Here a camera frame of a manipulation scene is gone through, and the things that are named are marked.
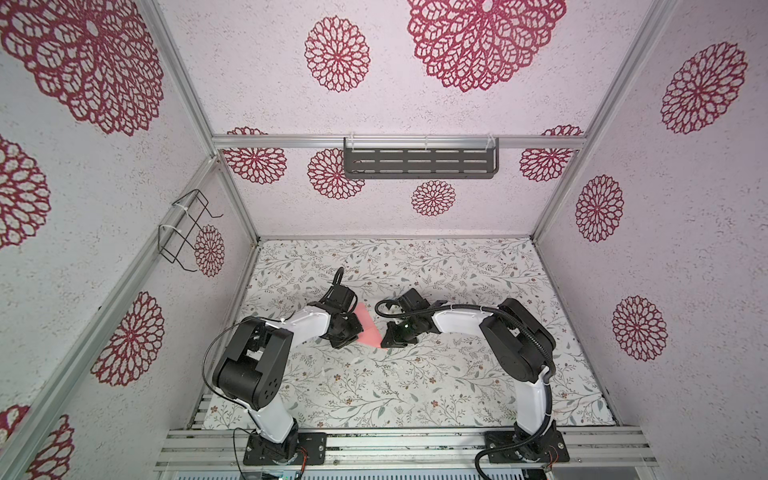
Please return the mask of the pink square paper sheet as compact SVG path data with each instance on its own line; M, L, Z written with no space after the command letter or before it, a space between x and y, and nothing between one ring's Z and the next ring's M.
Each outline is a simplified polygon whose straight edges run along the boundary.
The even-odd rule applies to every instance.
M363 328L363 331L358 335L357 342L372 348L380 348L383 338L366 305L359 302L354 309L354 314Z

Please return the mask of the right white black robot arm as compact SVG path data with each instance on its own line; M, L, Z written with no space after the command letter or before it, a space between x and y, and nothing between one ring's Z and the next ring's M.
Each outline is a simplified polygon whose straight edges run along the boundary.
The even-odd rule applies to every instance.
M549 429L556 341L520 301L507 298L496 307L431 304L411 289L397 299L379 301L374 311L389 320L381 342L385 349L414 345L426 333L484 339L499 366L514 380L516 427L524 437L541 436Z

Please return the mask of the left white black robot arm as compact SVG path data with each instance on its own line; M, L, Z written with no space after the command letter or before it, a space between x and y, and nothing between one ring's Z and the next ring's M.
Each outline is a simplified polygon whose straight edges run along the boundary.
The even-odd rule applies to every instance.
M214 369L213 385L225 399L244 407L262 439L286 443L297 429L280 397L291 349L316 338L335 349L354 342L363 331L356 307L352 296L341 303L312 302L284 320L244 319Z

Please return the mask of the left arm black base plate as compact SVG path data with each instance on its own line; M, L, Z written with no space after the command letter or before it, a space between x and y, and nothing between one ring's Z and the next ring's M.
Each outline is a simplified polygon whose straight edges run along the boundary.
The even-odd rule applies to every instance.
M245 466L301 467L323 465L328 436L324 432L293 432L282 443L251 435L243 456Z

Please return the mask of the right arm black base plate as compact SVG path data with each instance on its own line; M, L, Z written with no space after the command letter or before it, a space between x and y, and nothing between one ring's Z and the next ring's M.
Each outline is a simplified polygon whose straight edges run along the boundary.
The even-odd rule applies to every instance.
M512 430L488 431L484 433L485 447L499 449L508 444L521 442L525 434ZM492 464L502 463L567 463L570 454L563 435L552 428L541 437L517 450L494 452L489 455Z

